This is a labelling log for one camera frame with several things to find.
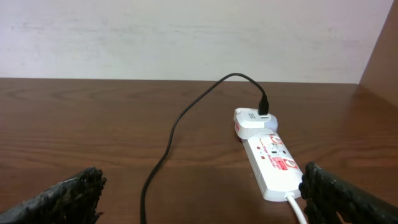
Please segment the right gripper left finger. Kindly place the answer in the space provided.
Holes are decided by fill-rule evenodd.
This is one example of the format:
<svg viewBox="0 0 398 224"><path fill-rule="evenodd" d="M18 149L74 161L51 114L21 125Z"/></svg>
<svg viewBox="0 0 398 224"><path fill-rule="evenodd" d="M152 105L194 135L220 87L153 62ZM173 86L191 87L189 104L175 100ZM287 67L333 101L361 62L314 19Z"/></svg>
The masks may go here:
<svg viewBox="0 0 398 224"><path fill-rule="evenodd" d="M30 200L1 212L1 224L92 224L106 183L103 171L88 167Z"/></svg>

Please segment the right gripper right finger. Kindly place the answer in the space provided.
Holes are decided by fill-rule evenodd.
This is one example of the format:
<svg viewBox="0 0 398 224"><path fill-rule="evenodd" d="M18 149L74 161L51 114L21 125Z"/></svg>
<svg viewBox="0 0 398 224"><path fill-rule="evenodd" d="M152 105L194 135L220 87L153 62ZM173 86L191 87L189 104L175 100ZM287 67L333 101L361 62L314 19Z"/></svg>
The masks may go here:
<svg viewBox="0 0 398 224"><path fill-rule="evenodd" d="M305 166L301 197L310 224L397 224L397 207L378 199L309 162Z"/></svg>

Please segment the white USB charger adapter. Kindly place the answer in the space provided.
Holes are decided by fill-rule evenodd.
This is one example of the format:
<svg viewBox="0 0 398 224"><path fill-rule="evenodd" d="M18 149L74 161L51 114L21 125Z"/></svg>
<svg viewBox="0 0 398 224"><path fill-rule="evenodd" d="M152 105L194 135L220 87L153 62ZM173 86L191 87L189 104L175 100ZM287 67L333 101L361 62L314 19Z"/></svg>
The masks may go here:
<svg viewBox="0 0 398 224"><path fill-rule="evenodd" d="M259 115L257 109L237 108L233 119L236 134L244 140L258 133L275 134L278 128L277 118L274 115Z"/></svg>

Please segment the white power strip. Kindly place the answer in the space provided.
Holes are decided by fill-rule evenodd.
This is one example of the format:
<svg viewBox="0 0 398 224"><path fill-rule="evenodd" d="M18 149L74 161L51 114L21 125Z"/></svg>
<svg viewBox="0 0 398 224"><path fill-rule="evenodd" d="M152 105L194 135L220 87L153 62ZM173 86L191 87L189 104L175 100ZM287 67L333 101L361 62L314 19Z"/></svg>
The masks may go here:
<svg viewBox="0 0 398 224"><path fill-rule="evenodd" d="M278 134L259 133L242 140L262 197L284 202L300 198L303 173Z"/></svg>

